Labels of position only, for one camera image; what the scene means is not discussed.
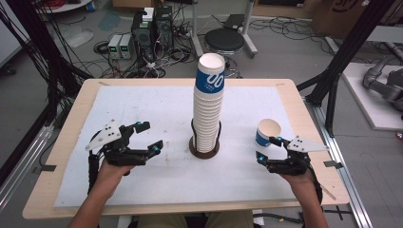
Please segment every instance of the dark cup base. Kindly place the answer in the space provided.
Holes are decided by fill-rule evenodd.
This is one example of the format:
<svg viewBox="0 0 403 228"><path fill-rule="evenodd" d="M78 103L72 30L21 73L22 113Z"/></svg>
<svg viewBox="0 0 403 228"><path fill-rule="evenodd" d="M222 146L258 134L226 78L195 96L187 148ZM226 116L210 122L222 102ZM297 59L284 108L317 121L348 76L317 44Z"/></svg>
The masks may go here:
<svg viewBox="0 0 403 228"><path fill-rule="evenodd" d="M192 154L193 154L196 158L198 158L198 159L203 159L203 160L207 160L207 159L213 158L214 156L217 155L217 153L219 153L219 150L220 150L220 142L217 141L217 142L216 142L216 146L215 146L215 147L213 148L213 150L211 150L210 152L202 153L202 152L197 151L197 149L196 149L195 146L193 145L193 137L192 137L192 138L190 138L190 141L189 141L189 149L190 149L190 152L192 152Z"/></svg>

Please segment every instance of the wooden table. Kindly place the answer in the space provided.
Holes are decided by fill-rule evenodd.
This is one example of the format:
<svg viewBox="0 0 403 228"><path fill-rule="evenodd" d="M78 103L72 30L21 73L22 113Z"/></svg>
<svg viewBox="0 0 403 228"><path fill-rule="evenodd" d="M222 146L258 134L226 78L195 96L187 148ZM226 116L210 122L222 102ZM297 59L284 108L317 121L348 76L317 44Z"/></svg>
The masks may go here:
<svg viewBox="0 0 403 228"><path fill-rule="evenodd" d="M73 217L77 207L55 208L67 161L77 143L80 131L86 121L92 104L101 86L193 86L194 79L89 79L86 80L73 108L67 117L49 157L47 164L55 164L54 172L42 172L23 211L26 219L56 219ZM275 86L287 112L290 125L296 135L321 143L315 124L293 81L285 79L230 79L225 86ZM348 193L338 173L333 167L327 168L323 162L330 161L328 152L310 154L312 165L319 182L324 187L323 205L346 204ZM272 207L298 206L294 201L237 201L208 202L175 205L130 205L107 206L104 215L140 215L155 213L180 213L200 211L223 211L240 209L262 209Z"/></svg>

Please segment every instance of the person's arm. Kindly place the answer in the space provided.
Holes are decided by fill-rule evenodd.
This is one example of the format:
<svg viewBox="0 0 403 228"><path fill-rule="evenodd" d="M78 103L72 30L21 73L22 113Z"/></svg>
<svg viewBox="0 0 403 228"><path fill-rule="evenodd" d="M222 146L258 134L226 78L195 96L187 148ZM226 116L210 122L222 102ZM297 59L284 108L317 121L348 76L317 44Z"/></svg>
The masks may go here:
<svg viewBox="0 0 403 228"><path fill-rule="evenodd" d="M106 201L113 195L122 176L134 166L113 166L103 162L98 178L68 228L97 227Z"/></svg>
<svg viewBox="0 0 403 228"><path fill-rule="evenodd" d="M307 171L304 175L281 175L286 179L301 205L306 228L328 228L329 225L323 215L317 192L311 174Z"/></svg>

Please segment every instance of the stacked paper cups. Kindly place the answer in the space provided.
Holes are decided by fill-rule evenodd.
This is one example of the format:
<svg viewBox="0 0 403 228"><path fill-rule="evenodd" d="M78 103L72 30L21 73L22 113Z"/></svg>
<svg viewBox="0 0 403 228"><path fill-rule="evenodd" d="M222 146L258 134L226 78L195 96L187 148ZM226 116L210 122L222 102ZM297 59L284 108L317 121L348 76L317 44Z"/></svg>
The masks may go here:
<svg viewBox="0 0 403 228"><path fill-rule="evenodd" d="M220 147L224 68L225 61L219 54L206 53L199 60L193 95L193 137L189 147L201 159L212 158Z"/></svg>

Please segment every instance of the white paper sheet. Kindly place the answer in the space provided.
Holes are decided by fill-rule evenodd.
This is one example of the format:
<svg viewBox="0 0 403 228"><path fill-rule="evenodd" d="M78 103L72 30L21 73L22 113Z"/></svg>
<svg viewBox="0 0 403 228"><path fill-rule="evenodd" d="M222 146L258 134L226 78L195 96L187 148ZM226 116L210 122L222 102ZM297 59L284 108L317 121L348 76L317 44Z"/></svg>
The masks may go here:
<svg viewBox="0 0 403 228"><path fill-rule="evenodd" d="M210 160L197 159L189 151L192 116L193 86L101 87L71 153L54 206L79 206L86 198L85 146L111 119L124 125L150 122L149 130L133 134L130 148L145 149L158 140L163 140L164 148L146 166L135 167L123 177L107 205L295 198L285 180L256 162L256 150L271 159L286 156L285 149L275 145L257 146L255 134L261 119L276 120L282 127L281 137L295 137L275 87L225 88L221 148Z"/></svg>

